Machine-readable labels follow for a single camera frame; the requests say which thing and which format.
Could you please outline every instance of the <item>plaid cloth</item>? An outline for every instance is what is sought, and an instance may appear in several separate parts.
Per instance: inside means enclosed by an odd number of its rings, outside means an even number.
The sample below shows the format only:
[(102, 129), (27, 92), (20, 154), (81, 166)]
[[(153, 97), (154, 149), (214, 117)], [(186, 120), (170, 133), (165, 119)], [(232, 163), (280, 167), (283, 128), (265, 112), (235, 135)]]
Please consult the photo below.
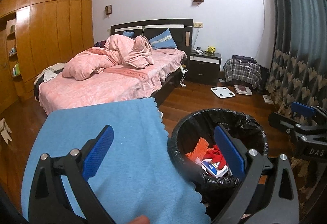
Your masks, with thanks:
[(260, 88), (261, 71), (258, 64), (240, 61), (230, 58), (224, 65), (226, 82), (233, 79), (252, 84), (253, 89)]

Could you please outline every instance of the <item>black nightstand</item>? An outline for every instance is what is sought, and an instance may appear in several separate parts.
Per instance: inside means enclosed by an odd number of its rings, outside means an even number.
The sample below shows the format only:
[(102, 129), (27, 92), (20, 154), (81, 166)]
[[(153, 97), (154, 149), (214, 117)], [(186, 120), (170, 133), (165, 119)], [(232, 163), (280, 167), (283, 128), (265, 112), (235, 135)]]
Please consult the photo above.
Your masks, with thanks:
[(191, 82), (216, 86), (220, 72), (220, 63), (220, 53), (210, 55), (206, 52), (202, 54), (191, 52), (187, 79)]

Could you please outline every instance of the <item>black headboard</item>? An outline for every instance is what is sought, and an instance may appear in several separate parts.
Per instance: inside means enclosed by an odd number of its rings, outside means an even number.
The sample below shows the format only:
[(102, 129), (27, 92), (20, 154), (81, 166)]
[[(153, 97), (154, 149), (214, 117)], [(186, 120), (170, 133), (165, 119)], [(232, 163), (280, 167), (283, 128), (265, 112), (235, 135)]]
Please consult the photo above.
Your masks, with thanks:
[(110, 35), (122, 35), (124, 31), (134, 31), (135, 37), (143, 35), (147, 39), (152, 39), (168, 28), (171, 36), (176, 42), (177, 48), (183, 50), (187, 57), (189, 57), (192, 49), (193, 19), (157, 19), (125, 23), (111, 26)]

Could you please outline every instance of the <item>blue gripper pad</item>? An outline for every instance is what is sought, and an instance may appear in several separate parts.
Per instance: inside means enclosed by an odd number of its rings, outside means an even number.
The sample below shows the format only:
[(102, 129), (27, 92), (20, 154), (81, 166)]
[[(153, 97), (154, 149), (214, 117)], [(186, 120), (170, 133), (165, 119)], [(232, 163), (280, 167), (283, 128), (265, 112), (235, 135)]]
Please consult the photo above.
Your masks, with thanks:
[(308, 118), (311, 118), (316, 114), (314, 108), (299, 102), (293, 102), (291, 104), (291, 110)]
[(223, 154), (233, 176), (241, 181), (245, 179), (245, 162), (241, 154), (238, 152), (233, 142), (228, 138), (227, 134), (219, 126), (215, 128), (214, 138), (217, 146)]
[(82, 176), (86, 181), (95, 176), (113, 142), (114, 136), (113, 128), (111, 126), (107, 125), (107, 128), (101, 132), (102, 134), (100, 133), (99, 135), (100, 138), (84, 160)]

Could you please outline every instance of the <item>blue pillow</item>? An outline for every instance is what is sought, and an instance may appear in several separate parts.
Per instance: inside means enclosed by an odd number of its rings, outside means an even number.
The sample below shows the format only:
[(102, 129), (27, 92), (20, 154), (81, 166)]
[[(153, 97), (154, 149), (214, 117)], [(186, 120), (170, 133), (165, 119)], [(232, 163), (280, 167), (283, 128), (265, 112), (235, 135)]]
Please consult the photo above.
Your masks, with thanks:
[(170, 30), (167, 29), (165, 32), (149, 40), (152, 48), (157, 49), (177, 49), (177, 45), (170, 34)]
[(132, 38), (132, 37), (134, 37), (134, 31), (133, 32), (124, 31), (123, 36)]

